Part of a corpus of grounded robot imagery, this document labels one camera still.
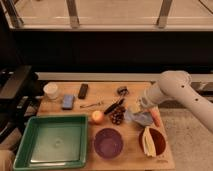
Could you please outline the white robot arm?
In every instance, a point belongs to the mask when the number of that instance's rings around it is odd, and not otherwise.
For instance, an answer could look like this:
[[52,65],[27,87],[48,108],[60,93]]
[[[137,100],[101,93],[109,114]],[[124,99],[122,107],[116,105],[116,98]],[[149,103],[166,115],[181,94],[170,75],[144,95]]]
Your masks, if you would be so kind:
[[191,87],[191,76],[186,71],[165,71],[137,98],[142,109],[151,109],[172,98],[187,108],[213,133],[213,103],[200,96]]

